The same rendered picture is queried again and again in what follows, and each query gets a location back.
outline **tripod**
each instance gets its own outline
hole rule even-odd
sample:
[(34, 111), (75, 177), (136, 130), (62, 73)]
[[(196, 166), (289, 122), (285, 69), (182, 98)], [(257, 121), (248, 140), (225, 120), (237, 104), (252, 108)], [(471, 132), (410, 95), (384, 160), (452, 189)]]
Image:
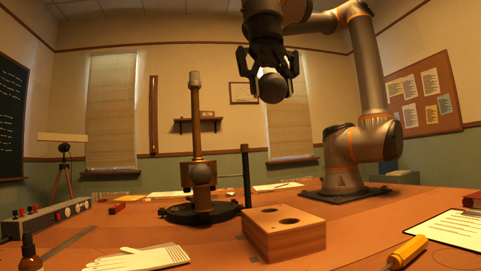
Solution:
[(52, 206), (54, 204), (54, 199), (55, 199), (55, 193), (57, 192), (57, 186), (58, 186), (58, 180), (60, 180), (60, 175), (62, 174), (62, 170), (65, 169), (65, 174), (67, 176), (67, 186), (68, 186), (68, 191), (70, 192), (70, 199), (74, 199), (74, 192), (72, 191), (72, 185), (70, 184), (70, 175), (68, 174), (68, 169), (70, 168), (69, 164), (66, 164), (66, 159), (65, 159), (65, 152), (68, 151), (63, 151), (61, 150), (62, 144), (58, 146), (58, 150), (60, 152), (64, 153), (64, 157), (62, 159), (63, 164), (58, 165), (58, 173), (57, 173), (57, 178), (55, 180), (54, 184), (54, 191), (52, 192), (52, 197), (50, 198), (50, 203), (48, 204), (49, 206)]

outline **table surface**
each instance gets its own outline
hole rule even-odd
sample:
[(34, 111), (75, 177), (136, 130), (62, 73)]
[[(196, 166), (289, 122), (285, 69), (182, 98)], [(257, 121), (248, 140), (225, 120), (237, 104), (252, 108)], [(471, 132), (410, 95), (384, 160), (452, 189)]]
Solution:
[[(170, 267), (184, 270), (379, 270), (387, 257), (405, 244), (412, 236), (402, 231), (450, 208), (462, 209), (462, 196), (475, 189), (387, 184), (393, 190), (388, 194), (332, 205), (297, 196), (302, 190), (318, 190), (319, 179), (298, 181), (303, 187), (256, 192), (252, 189), (252, 207), (287, 204), (307, 213), (324, 218), (327, 222), (324, 251), (267, 264), (249, 241), (237, 240), (242, 234), (241, 217), (209, 226), (188, 227), (174, 225), (157, 216), (159, 207), (186, 202), (184, 198), (153, 199), (151, 202), (126, 203), (126, 208), (115, 216), (108, 208), (117, 202), (118, 195), (107, 196), (105, 203), (92, 203), (92, 208), (53, 227), (33, 235), (39, 256), (59, 246), (91, 225), (97, 225), (73, 244), (44, 262), (46, 271), (82, 270), (97, 257), (120, 252), (120, 247), (143, 248), (167, 242), (180, 245), (190, 254), (191, 263)], [(381, 187), (384, 183), (365, 183)], [(234, 189), (212, 192), (218, 199), (230, 201), (225, 193)], [(235, 199), (244, 203), (243, 189), (236, 188)], [(21, 241), (0, 245), (0, 269), (17, 270), (22, 258)], [(251, 263), (249, 258), (259, 262)], [(481, 267), (481, 258), (475, 253), (453, 249), (429, 241), (427, 249), (403, 270), (453, 270)]]

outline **round hole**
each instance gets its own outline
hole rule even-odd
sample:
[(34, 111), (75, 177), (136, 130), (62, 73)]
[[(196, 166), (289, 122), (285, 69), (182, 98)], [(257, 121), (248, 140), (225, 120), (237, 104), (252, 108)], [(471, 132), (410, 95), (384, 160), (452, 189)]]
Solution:
[(272, 213), (275, 211), (279, 211), (279, 209), (269, 208), (269, 209), (261, 210), (262, 213)]
[(285, 219), (279, 220), (279, 223), (284, 225), (290, 225), (290, 224), (295, 224), (299, 221), (300, 220), (297, 218), (285, 218)]

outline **window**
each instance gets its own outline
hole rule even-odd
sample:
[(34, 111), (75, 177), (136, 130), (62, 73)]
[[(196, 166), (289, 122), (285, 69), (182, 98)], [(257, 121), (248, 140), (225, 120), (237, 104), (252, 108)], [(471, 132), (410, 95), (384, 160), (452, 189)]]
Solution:
[(137, 53), (90, 57), (85, 148), (88, 171), (137, 169), (135, 70)]
[[(269, 161), (314, 156), (311, 115), (301, 54), (299, 71), (300, 74), (292, 80), (294, 94), (291, 98), (275, 105), (266, 103)], [(258, 75), (262, 76), (268, 72), (276, 72), (276, 69), (263, 68)]]

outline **screwdriver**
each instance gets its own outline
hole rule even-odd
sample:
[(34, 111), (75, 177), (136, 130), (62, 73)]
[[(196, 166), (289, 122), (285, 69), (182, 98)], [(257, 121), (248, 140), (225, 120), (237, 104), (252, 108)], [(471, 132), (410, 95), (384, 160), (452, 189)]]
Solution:
[(412, 259), (414, 259), (421, 251), (427, 248), (428, 239), (422, 234), (418, 234), (398, 248), (388, 257), (388, 265), (380, 271), (399, 270), (405, 267)]

